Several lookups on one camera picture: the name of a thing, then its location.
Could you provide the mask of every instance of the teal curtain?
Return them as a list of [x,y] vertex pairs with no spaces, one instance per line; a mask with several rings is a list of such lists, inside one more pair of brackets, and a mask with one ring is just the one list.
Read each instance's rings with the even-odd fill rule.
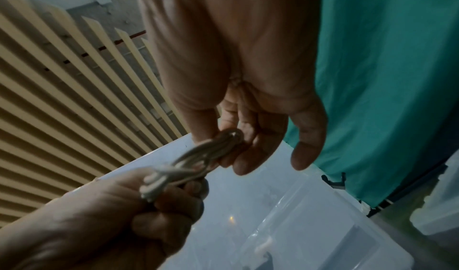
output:
[[[376,206],[459,100],[459,0],[322,1],[316,87],[329,125],[315,163]],[[284,140],[297,136],[290,122]]]

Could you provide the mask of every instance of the hand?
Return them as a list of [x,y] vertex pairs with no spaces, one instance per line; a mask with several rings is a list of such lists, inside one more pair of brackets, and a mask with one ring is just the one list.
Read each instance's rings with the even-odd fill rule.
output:
[[[245,143],[221,160],[237,174],[277,149],[288,117],[299,127],[291,163],[309,166],[325,142],[315,93],[320,0],[140,0],[168,95],[195,141],[237,127]],[[222,116],[217,125],[215,107]]]
[[91,182],[0,230],[2,269],[158,268],[202,215],[206,181],[167,187],[153,210],[144,168]]

